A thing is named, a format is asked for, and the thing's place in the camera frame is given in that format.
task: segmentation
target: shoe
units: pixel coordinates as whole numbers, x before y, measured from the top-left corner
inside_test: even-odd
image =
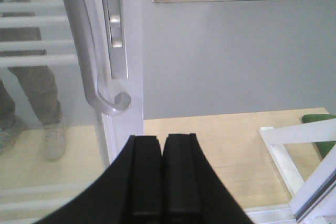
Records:
[[[64,120],[59,123],[44,124],[43,155],[46,160],[59,159],[67,148],[66,129]]]
[[[12,148],[16,141],[16,136],[19,135],[26,128],[26,124],[19,118],[15,117],[12,127],[1,130],[0,129],[0,154]]]

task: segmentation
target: green object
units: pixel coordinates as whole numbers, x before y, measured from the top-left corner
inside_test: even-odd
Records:
[[[309,114],[304,115],[302,117],[303,123],[312,123],[316,121],[322,121],[322,120],[328,120],[328,119],[334,119],[336,118],[336,115],[329,115],[329,114]],[[325,158],[325,156],[330,152],[330,150],[334,147],[336,142],[317,142],[316,147],[319,150],[321,156]]]

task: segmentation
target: silver door handle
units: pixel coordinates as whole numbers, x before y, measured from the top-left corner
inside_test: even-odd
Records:
[[[95,22],[98,24],[98,14],[94,12],[95,16],[89,17],[85,0],[63,1],[75,41],[86,100],[104,114],[126,110],[131,103],[131,97],[127,93],[120,92],[114,97],[114,103],[111,103],[98,89],[98,71],[104,69],[104,66],[99,65],[104,62],[102,57],[108,57],[101,46],[102,34],[92,29]]]

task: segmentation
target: person's leg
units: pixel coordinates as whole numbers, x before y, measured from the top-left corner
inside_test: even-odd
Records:
[[[14,113],[15,103],[0,80],[0,154],[14,145],[16,136],[26,127]]]
[[[15,103],[0,80],[0,128],[8,129],[15,121]]]
[[[9,70],[17,77],[39,121],[43,124],[58,123],[62,112],[53,72],[46,66]]]

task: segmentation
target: white wall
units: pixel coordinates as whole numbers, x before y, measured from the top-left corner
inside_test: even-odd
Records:
[[[335,0],[143,0],[145,118],[336,113],[335,10]]]

